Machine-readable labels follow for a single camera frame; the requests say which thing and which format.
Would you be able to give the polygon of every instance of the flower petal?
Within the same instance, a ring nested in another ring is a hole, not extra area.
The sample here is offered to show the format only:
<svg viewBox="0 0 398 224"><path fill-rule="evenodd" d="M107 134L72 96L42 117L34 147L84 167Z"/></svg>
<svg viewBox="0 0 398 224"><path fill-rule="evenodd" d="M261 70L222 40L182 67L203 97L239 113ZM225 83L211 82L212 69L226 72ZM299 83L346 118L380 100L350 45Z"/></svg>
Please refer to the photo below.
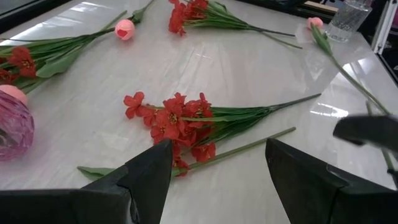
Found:
<svg viewBox="0 0 398 224"><path fill-rule="evenodd" d="M126 105L126 106L134 106L135 105L135 100L134 100L134 98L133 97L131 97L131 96L128 96L128 95L126 95L125 97L124 97L124 100L123 100L123 103Z"/></svg>
<svg viewBox="0 0 398 224"><path fill-rule="evenodd" d="M135 99L139 104L142 103L144 97L145 97L145 95L144 95L144 93L141 92L141 91L138 91L138 92L136 92L136 94L134 94L134 99Z"/></svg>
<svg viewBox="0 0 398 224"><path fill-rule="evenodd" d="M164 131L164 137L176 140L178 139L178 136L180 135L180 132L178 131L176 125L167 125Z"/></svg>
<svg viewBox="0 0 398 224"><path fill-rule="evenodd" d="M153 122L154 122L153 116L145 116L144 117L144 125L146 125L147 127L152 127Z"/></svg>
<svg viewBox="0 0 398 224"><path fill-rule="evenodd" d="M150 130L150 136L152 138L156 138L156 137L159 137L160 135L162 135L162 131L161 131L160 127L153 126L152 129Z"/></svg>
<svg viewBox="0 0 398 224"><path fill-rule="evenodd" d="M210 158L215 157L216 156L216 144L213 142L210 143L207 151L208 151Z"/></svg>
<svg viewBox="0 0 398 224"><path fill-rule="evenodd" d="M127 118L133 119L135 114L136 114L136 109L135 108L132 108L132 107L127 108L127 110L126 110Z"/></svg>

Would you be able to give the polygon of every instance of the flower bunch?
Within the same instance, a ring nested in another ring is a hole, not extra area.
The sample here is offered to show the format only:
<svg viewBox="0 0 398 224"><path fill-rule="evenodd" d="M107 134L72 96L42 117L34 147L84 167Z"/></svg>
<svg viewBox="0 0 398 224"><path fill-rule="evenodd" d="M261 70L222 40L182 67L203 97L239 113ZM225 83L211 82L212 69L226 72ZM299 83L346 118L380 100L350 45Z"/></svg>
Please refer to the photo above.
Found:
<svg viewBox="0 0 398 224"><path fill-rule="evenodd" d="M134 24L141 22L145 10L136 10L128 19ZM0 83L15 85L24 93L28 93L52 76L65 72L78 58L82 50L107 33L113 32L111 27L126 11L120 13L108 25L94 34L78 37L62 37L43 40L16 40L30 42L22 46L0 46Z"/></svg>
<svg viewBox="0 0 398 224"><path fill-rule="evenodd" d="M247 22L238 19L230 13L224 4L216 1L207 0L189 0L187 4L179 2L179 0L169 0L174 9L170 17L169 31L184 35L184 27L214 27L222 29L236 29L236 30L253 30L266 35L282 44L289 45L301 49L301 47L280 40L271 34L285 35L294 37L293 34L286 34L283 32L263 29L252 26Z"/></svg>
<svg viewBox="0 0 398 224"><path fill-rule="evenodd" d="M321 33L319 28L311 22L311 32L312 36L317 43L318 47L321 48L321 50L329 56L331 61L336 65L338 70L341 72L341 74L358 90L360 91L370 102L375 104L379 110L381 110L384 114L391 114L390 111L387 110L387 108L365 87L363 87L360 83L358 83L349 73L339 64L337 61L336 57L333 55L333 51L331 50L328 37L325 33Z"/></svg>
<svg viewBox="0 0 398 224"><path fill-rule="evenodd" d="M176 93L163 101L163 107L157 107L143 105L144 93L138 91L134 96L125 96L124 104L127 118L143 118L155 144L166 138L173 141L173 167L189 170L182 149L190 151L197 162L206 162L216 156L216 142L244 132L277 110L319 95L273 106L221 108L212 107L203 93L199 100L188 102L186 96Z"/></svg>

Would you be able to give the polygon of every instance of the green stem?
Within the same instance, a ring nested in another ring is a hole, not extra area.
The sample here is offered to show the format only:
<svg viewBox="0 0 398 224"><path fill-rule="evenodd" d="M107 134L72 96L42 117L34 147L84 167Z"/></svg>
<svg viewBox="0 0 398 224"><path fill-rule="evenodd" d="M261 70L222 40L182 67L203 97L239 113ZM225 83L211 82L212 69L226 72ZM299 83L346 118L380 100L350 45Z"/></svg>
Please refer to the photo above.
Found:
<svg viewBox="0 0 398 224"><path fill-rule="evenodd" d="M369 115L373 115L373 111L372 111L369 101L366 102L366 109L368 110ZM385 151L384 149L381 149L381 152L383 153L384 160L386 161L387 169L394 170L394 166L392 165L391 157L388 154L388 152Z"/></svg>
<svg viewBox="0 0 398 224"><path fill-rule="evenodd" d="M315 94L315 95L312 95L312 96L308 96L308 97L301 98L301 99L298 99L298 100L290 101L290 102L287 102L287 103L281 103L279 105L273 106L271 108L271 110L272 110L272 112L274 112L274 111L280 110L282 108L286 108L288 106L292 106L292 105L297 104L297 103L301 103L301 102L304 102L304 101L307 101L307 100L314 99L314 98L316 98L316 97L318 97L320 95L322 95L322 94L318 93L318 94Z"/></svg>
<svg viewBox="0 0 398 224"><path fill-rule="evenodd" d="M111 22L109 22L106 26L104 26L101 31L105 31L106 29L108 29L112 24L114 24L116 21L120 20L120 18L122 18L122 16L124 16L127 13L127 10L123 11L122 13L120 13L116 18L114 18Z"/></svg>
<svg viewBox="0 0 398 224"><path fill-rule="evenodd" d="M245 146L241 146L241 147L238 147L238 148L233 149L231 151L221 153L221 154L219 154L219 155L207 160L206 162L196 162L196 163L190 165L190 169L191 170L192 169L197 169L197 168L200 168L200 167L203 167L203 166L207 166L207 165L215 163L215 162L219 162L220 160L223 160L223 159L225 159L227 157L235 156L235 155L237 155L237 154L239 154L241 152L245 152L245 151L247 151L249 149L252 149L255 146L258 146L260 144L264 144L270 138L278 138L278 137L281 137L281 136L283 136L285 134L291 133L294 130L296 130L296 127L286 129L285 131L281 131L279 133L276 133L276 134L273 134L273 135L271 135L269 137L266 137L266 138L263 138L261 140L252 142L252 143L247 144ZM180 175L180 174L182 174L184 172L188 172L188 170L182 169L182 168L173 168L172 177Z"/></svg>
<svg viewBox="0 0 398 224"><path fill-rule="evenodd" d="M125 15L125 13L127 13L127 11L123 11L122 13L120 13L117 17L115 17L111 22L109 22L108 24L106 24L106 25L105 25L99 32L97 32L97 33L101 33L101 35L105 34L105 31L109 30L108 28L109 28L112 24L114 24L116 21L118 21L120 18L122 18L122 16ZM82 48L82 47L85 47L86 45L88 45L89 43L91 43L94 39L95 39L95 38L91 39L90 41L85 42L85 43L81 46L81 48ZM24 88L22 91L23 91L25 94L28 94L30 91L34 90L34 89L37 88L39 85L43 84L44 81L47 80L46 78L37 78L37 79L38 79L37 82L35 82L33 85L31 85L31 86L29 86L29 87L27 87L27 88Z"/></svg>
<svg viewBox="0 0 398 224"><path fill-rule="evenodd" d="M264 35L266 35L267 37L271 38L272 40L278 41L278 42L280 42L280 43L282 43L282 44L286 44L286 45L289 45L289 46L294 47L294 48L297 48L297 49L303 49L303 48L300 47L300 46L297 46L297 45L291 44L291 43L289 43L289 42L286 42L286 41L284 41L284 40L280 40L280 39L278 39L278 38L276 38L276 37L273 37L272 35L270 35L270 34L268 34L268 33L266 33L266 32L260 32L260 33L261 33L261 34L264 34Z"/></svg>
<svg viewBox="0 0 398 224"><path fill-rule="evenodd" d="M22 91L25 94L28 94L29 92L31 92L32 90L37 88L39 85L43 84L43 82L45 82L46 80L47 80L47 78L37 78L37 82L35 82L34 84L32 84L29 87L23 88Z"/></svg>
<svg viewBox="0 0 398 224"><path fill-rule="evenodd" d="M294 34L287 34L287 33L284 33L284 32L273 31L273 30L269 30L269 29L263 29L263 28L260 28L260 27L252 26L252 25L249 25L249 28L251 30L258 31L258 32L268 32L268 33L271 33L271 34L280 34L280 35L285 35L285 36L288 36L288 37L295 37Z"/></svg>
<svg viewBox="0 0 398 224"><path fill-rule="evenodd" d="M374 103L377 108L379 108L384 114L389 115L391 114L387 108L385 108L380 101L372 95L369 91L365 89L361 84L359 84L351 75L348 74L346 70L338 63L337 59L333 55L329 55L333 63L338 67L341 74L355 87L357 88L364 96L366 96L372 103Z"/></svg>

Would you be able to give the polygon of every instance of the flower stem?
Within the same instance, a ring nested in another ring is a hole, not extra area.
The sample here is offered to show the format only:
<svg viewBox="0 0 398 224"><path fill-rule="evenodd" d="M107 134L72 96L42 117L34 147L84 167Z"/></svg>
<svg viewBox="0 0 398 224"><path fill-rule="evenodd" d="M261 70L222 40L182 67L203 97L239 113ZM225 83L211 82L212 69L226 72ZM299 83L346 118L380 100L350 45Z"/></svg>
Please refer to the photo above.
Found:
<svg viewBox="0 0 398 224"><path fill-rule="evenodd" d="M288 36L288 37L295 37L294 34L287 34L287 33L284 33L284 32L273 31L273 30L269 30L269 29L263 29L263 28L260 28L260 27L252 26L252 25L249 25L248 29L255 30L255 31L258 31L258 32L267 32L267 33L271 33L271 34L280 34L280 35L285 35L285 36Z"/></svg>
<svg viewBox="0 0 398 224"><path fill-rule="evenodd" d="M273 134L273 135L271 135L269 137L260 139L258 141L252 142L252 143L247 144L245 146L237 147L236 149L230 150L228 152L221 153L221 154L219 154L219 155L207 160L206 162L196 162L194 164L191 164L190 168L191 168L191 170L192 169L197 169L197 168L200 168L200 167L203 167L203 166L207 166L208 164L219 162L219 161L221 161L221 160L223 160L223 159L225 159L225 158L227 158L229 156L235 156L235 155L239 154L240 152L245 152L245 151L247 151L249 149L252 149L255 146L258 146L260 144L264 144L270 138L278 138L278 137L281 137L281 136L283 136L285 134L291 133L294 130L296 130L296 127L286 129L284 131L281 131L279 133ZM184 172L187 172L187 171L188 170L183 169L183 168L173 168L172 169L172 177L175 177L175 176L180 175L180 174L182 174Z"/></svg>
<svg viewBox="0 0 398 224"><path fill-rule="evenodd" d="M111 22L109 22L106 26L104 26L100 31L104 31L104 30L108 29L116 21L120 20L120 18L122 18L122 16L124 16L126 13L127 13L127 10L121 12L117 17L115 17Z"/></svg>
<svg viewBox="0 0 398 224"><path fill-rule="evenodd" d="M315 94L315 95L312 95L312 96L308 96L308 97L301 98L301 99L298 99L298 100L290 101L290 102L287 102L287 103L281 103L279 105L273 106L271 108L271 110L272 110L272 112L274 112L274 111L280 110L282 108L286 108L288 106L292 106L292 105L297 104L297 103L301 103L301 102L304 102L304 101L307 101L307 100L314 99L314 98L316 98L316 97L318 97L320 95L322 95L322 94L318 93L318 94Z"/></svg>
<svg viewBox="0 0 398 224"><path fill-rule="evenodd" d="M282 43L282 44L286 44L286 45L289 45L289 46L294 47L294 48L297 48L297 49L303 49L303 48L300 47L300 46L291 44L291 43L286 42L286 41L284 41L284 40L280 40L280 39L278 39L278 38L276 38L276 37L274 37L274 36L268 34L267 32L261 32L261 31L258 31L258 32L260 32L261 34L266 35L267 37L271 38L271 39L274 40L274 41L278 41L278 42L280 42L280 43Z"/></svg>
<svg viewBox="0 0 398 224"><path fill-rule="evenodd" d="M340 70L341 74L357 89L359 90L364 96L366 96L372 103L374 103L377 108L379 108L384 114L389 115L391 114L386 107L384 107L380 101L372 95L369 91L365 89L361 84L359 84L348 72L343 69L343 67L338 63L337 59L333 55L329 55L332 62L337 66Z"/></svg>
<svg viewBox="0 0 398 224"><path fill-rule="evenodd" d="M31 92L32 90L34 90L35 88L37 88L39 85L43 84L43 82L45 82L48 78L36 78L36 82L34 84L32 84L29 87L23 88L22 91L25 94L28 94L29 92Z"/></svg>

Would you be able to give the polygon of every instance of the red flower bouquet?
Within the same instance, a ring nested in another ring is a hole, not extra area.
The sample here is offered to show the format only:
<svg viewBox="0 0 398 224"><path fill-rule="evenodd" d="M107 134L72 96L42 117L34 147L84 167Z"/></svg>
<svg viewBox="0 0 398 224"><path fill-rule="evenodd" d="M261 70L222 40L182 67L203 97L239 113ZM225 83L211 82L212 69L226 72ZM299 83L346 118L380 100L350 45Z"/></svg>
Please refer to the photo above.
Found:
<svg viewBox="0 0 398 224"><path fill-rule="evenodd" d="M135 24L140 23L152 2L153 0L146 7L134 11L128 19ZM17 40L30 43L23 46L0 46L0 84L15 85L24 93L30 92L53 75L65 72L88 44L113 32L114 28L109 27L125 13L126 11L120 13L94 34L45 40Z"/></svg>
<svg viewBox="0 0 398 224"><path fill-rule="evenodd" d="M247 22L238 19L230 13L226 6L216 1L190 0L187 4L180 3L179 0L169 0L174 4L174 9L170 17L169 31L184 35L184 27L215 27L222 29L253 30L260 32L267 37L282 44L301 49L301 47L280 40L270 34L279 34L294 37L293 34L263 29L252 26Z"/></svg>
<svg viewBox="0 0 398 224"><path fill-rule="evenodd" d="M267 138L216 156L216 142L243 133L275 111L319 95L272 106L222 108L212 107L203 93L200 93L199 100L188 102L185 100L186 96L176 93L173 98L163 101L162 107L158 107L142 104L144 94L137 92L134 96L125 96L124 104L127 106L127 118L132 119L136 116L143 118L144 124L150 128L150 135L155 144L166 138L173 141L172 176L183 176L189 169L198 168L203 164L221 160L265 143ZM277 133L272 138L289 133L294 129L290 128ZM186 152L190 152L197 162L188 165L183 160ZM78 168L91 179L96 179L109 172L107 168Z"/></svg>

